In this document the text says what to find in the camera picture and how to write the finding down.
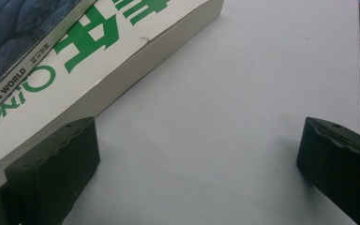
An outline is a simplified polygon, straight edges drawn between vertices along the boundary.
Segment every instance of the blue book cover image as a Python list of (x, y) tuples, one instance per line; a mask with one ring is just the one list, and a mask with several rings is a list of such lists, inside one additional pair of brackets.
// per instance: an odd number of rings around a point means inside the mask
[(0, 0), (0, 82), (81, 0)]

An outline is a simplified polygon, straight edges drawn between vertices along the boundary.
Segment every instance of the book spine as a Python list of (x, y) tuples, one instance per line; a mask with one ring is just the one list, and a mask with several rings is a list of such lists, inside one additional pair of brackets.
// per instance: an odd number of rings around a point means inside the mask
[(54, 44), (78, 21), (96, 0), (82, 0), (31, 51), (29, 51), (0, 82), (0, 104), (16, 89), (28, 73), (48, 54)]

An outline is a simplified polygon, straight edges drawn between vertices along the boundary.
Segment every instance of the white table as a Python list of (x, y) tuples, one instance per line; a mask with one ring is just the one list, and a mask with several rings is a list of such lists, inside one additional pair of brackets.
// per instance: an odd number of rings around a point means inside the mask
[(97, 118), (64, 224), (354, 224), (295, 161), (306, 116), (360, 133), (355, 0), (227, 0)]

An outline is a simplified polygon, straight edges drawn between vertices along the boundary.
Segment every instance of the book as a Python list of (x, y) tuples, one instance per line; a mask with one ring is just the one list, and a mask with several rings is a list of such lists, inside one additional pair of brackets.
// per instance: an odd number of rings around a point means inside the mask
[(0, 104), (96, 0), (0, 0)]
[(66, 124), (97, 116), (213, 21), (223, 0), (97, 0), (0, 106), (3, 169)]

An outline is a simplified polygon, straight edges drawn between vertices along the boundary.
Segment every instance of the book cover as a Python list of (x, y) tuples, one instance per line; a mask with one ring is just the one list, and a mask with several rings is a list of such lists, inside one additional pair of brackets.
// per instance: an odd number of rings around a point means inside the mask
[(97, 116), (213, 21), (222, 5), (98, 0), (0, 106), (0, 185), (13, 159), (68, 121)]
[(93, 3), (0, 0), (0, 104)]

